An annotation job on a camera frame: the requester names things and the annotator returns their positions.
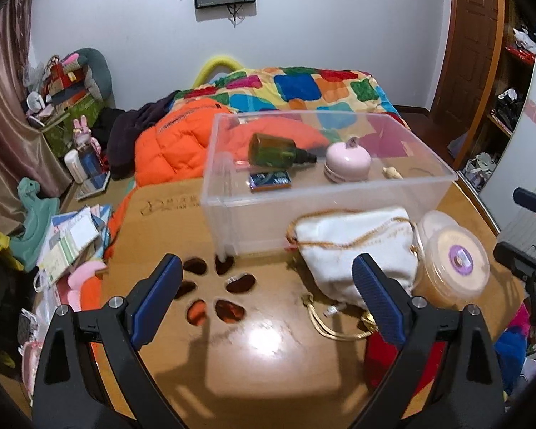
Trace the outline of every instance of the pink curtain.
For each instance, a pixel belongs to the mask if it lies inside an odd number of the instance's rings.
[[[60,196],[71,182],[20,105],[26,97],[21,73],[30,46],[31,5],[32,0],[9,0],[0,11],[0,231],[4,233],[24,221],[16,189],[23,177],[38,181],[49,197]]]

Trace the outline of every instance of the wooden table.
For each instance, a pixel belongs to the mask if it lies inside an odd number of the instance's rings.
[[[207,274],[184,276],[197,289],[173,301],[154,341],[141,350],[160,390],[186,424],[192,429],[348,427],[370,395],[362,377],[365,341],[337,342],[314,330],[301,294],[306,289],[315,292],[320,313],[329,300],[290,253],[239,257],[229,273],[217,275],[213,244],[198,206],[201,184],[196,179],[135,193],[103,279],[102,300],[127,295],[164,253],[183,260],[203,258]],[[492,258],[495,237],[458,186],[450,188],[439,209],[475,233]],[[246,294],[229,294],[226,280],[242,272],[252,273],[257,285]],[[522,298],[519,282],[492,261],[490,280],[476,303],[493,339]],[[207,302],[203,326],[186,320],[187,308],[196,299]],[[244,320],[222,322],[214,309],[217,299],[243,306]],[[357,323],[357,315],[349,314],[329,321],[336,331],[347,333],[358,332]],[[102,355],[99,368],[115,408],[131,415]],[[413,399],[407,413],[421,409],[429,387]]]

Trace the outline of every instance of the small figurine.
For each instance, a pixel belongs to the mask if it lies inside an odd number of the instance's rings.
[[[80,151],[87,145],[91,145],[97,156],[101,156],[101,146],[95,137],[91,135],[91,129],[87,126],[87,118],[81,116],[81,123],[79,120],[74,119],[74,142],[75,146]]]
[[[393,166],[384,167],[383,175],[386,179],[403,179],[403,176]]]

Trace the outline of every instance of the white wall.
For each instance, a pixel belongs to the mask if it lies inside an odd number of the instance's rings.
[[[522,116],[495,172],[480,193],[480,199],[496,220],[506,225],[520,211],[512,200],[517,187],[536,188],[536,64]]]
[[[452,0],[443,0],[443,5],[441,6],[441,34],[439,38],[439,47],[437,51],[437,58],[435,60],[435,67],[433,68],[431,86],[425,102],[425,108],[427,108],[429,111],[433,106],[433,101],[435,101],[435,93],[437,93],[439,77],[441,76],[443,61],[445,60],[446,43],[449,36],[451,2]]]
[[[189,88],[205,61],[222,54],[252,68],[369,71],[394,104],[430,107],[445,1],[257,0],[256,15],[234,28],[225,8],[196,15],[193,0],[34,0],[32,42],[43,62],[100,50],[124,109]]]

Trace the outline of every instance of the round plastic container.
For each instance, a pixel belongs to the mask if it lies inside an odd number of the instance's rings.
[[[435,232],[424,246],[422,270],[413,295],[439,308],[462,308],[488,282],[490,263],[478,239],[458,225]]]
[[[419,221],[419,224],[417,224],[419,237],[421,238],[423,246],[426,246],[429,243],[429,239],[431,239],[436,232],[443,227],[448,226],[458,226],[458,222],[441,211],[433,210],[426,213]]]

